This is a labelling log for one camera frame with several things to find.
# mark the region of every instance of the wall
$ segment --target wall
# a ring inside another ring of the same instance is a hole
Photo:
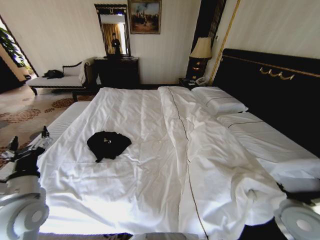
[[[143,84],[172,84],[186,74],[201,0],[162,0],[161,34],[130,35]],[[0,14],[39,75],[105,56],[94,4],[127,0],[0,0]]]
[[[225,36],[237,0],[227,0],[218,28]],[[241,0],[225,48],[320,58],[319,0]],[[211,75],[221,44],[212,48]]]
[[[118,23],[125,23],[125,15],[119,16],[119,15],[106,15],[101,14],[100,15],[101,22],[103,24],[118,24]]]
[[[8,65],[8,67],[11,69],[11,71],[16,76],[16,78],[19,79],[19,81],[23,81],[26,79],[24,77],[24,75],[22,74],[22,72],[20,71],[20,69],[17,67],[15,62],[11,59],[11,57],[8,55],[8,53],[6,52],[6,50],[4,49],[4,47],[1,44],[0,44],[0,57]]]

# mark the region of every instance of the picture frame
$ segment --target picture frame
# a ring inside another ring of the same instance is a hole
[[[131,34],[160,34],[162,0],[128,0]]]

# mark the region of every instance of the gold pole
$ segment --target gold pole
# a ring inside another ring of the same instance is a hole
[[[229,32],[230,32],[232,23],[234,22],[234,19],[235,19],[236,12],[237,12],[237,10],[238,10],[240,1],[241,1],[241,0],[237,0],[237,2],[236,2],[236,5],[235,5],[235,8],[234,8],[234,10],[233,10],[233,14],[232,14],[232,17],[231,17],[231,19],[230,19],[228,29],[226,30],[226,33],[225,33],[225,36],[224,36],[224,39],[223,39],[223,42],[222,42],[222,45],[221,45],[219,54],[218,54],[217,58],[215,59],[215,64],[214,64],[214,67],[213,67],[213,70],[212,70],[212,73],[211,73],[211,76],[210,76],[210,80],[209,80],[209,82],[208,82],[208,85],[209,85],[209,86],[211,86],[212,83],[213,83],[213,81],[214,81],[214,80],[213,80],[213,77],[214,77],[214,74],[215,74],[215,72],[216,72],[216,69],[217,69],[217,66],[218,66],[218,63],[219,63],[219,60],[220,60],[222,51],[224,50],[225,44],[226,44],[226,42],[227,42],[228,35],[229,35]]]

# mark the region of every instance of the white duvet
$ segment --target white duvet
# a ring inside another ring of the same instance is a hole
[[[132,144],[96,163],[87,140]],[[273,178],[182,87],[102,88],[38,161],[56,234],[182,232],[237,239],[285,198]]]

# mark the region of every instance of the nightstand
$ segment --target nightstand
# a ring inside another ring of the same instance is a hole
[[[187,78],[179,78],[179,85],[180,87],[185,87],[189,90],[199,87],[194,81],[187,79]]]

